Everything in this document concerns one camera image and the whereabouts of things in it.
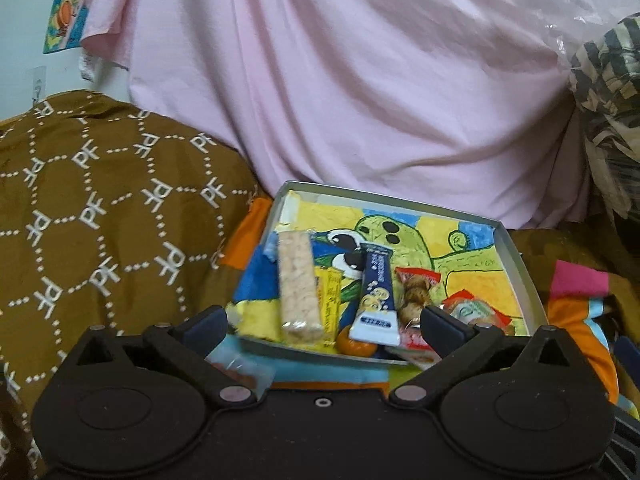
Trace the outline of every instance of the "pink cloth patch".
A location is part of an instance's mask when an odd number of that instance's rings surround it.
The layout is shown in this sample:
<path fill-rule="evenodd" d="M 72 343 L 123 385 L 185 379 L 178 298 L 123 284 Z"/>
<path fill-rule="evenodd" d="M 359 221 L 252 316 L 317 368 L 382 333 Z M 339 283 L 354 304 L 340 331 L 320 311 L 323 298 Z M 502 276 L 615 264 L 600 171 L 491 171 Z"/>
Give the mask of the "pink cloth patch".
<path fill-rule="evenodd" d="M 609 275 L 600 270 L 558 260 L 550 297 L 586 296 L 604 298 L 609 293 Z"/>

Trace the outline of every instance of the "yellow wrapper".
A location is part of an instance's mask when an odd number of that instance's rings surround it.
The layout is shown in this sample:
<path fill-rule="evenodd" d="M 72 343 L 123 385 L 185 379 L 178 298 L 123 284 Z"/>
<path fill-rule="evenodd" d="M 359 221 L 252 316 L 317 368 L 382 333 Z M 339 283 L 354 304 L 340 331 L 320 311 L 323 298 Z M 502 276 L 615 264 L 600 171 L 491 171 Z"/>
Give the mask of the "yellow wrapper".
<path fill-rule="evenodd" d="M 333 346 L 338 330 L 342 273 L 333 267 L 315 267 L 314 271 L 318 287 L 320 319 L 325 334 L 324 344 L 325 346 Z"/>

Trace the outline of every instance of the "pink fabric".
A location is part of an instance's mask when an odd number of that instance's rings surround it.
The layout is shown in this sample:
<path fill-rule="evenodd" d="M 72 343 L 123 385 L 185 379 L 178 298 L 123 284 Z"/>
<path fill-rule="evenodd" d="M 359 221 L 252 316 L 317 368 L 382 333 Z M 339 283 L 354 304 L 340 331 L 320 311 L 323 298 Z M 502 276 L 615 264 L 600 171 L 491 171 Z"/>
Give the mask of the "pink fabric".
<path fill-rule="evenodd" d="M 604 298 L 609 293 L 609 275 L 600 270 L 558 260 L 549 297 L 583 296 Z"/>
<path fill-rule="evenodd" d="M 501 220 L 580 219 L 573 100 L 510 0 L 88 0 L 132 101 L 286 180 Z"/>

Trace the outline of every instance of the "orange fruit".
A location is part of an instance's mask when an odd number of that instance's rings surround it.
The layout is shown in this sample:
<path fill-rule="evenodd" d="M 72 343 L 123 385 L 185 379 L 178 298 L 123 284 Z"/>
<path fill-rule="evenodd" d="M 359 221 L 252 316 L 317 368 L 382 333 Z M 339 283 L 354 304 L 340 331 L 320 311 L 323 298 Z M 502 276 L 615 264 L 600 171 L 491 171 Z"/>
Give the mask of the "orange fruit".
<path fill-rule="evenodd" d="M 354 341 L 349 339 L 349 329 L 351 325 L 340 330 L 338 337 L 335 338 L 335 349 L 344 355 L 354 357 L 371 357 L 376 353 L 378 345 L 375 343 L 363 343 L 362 341 Z"/>

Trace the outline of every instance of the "white wall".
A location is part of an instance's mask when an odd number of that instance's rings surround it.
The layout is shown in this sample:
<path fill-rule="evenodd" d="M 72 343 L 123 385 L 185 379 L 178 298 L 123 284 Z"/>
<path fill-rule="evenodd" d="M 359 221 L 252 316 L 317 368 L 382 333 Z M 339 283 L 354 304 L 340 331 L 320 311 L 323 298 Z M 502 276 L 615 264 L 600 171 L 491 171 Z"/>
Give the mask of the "white wall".
<path fill-rule="evenodd" d="M 43 54 L 53 0 L 0 0 L 0 121 L 31 107 L 33 73 L 45 65 L 46 94 L 91 88 L 121 101 L 129 100 L 127 72 L 98 66 L 94 83 L 80 77 L 80 48 Z"/>

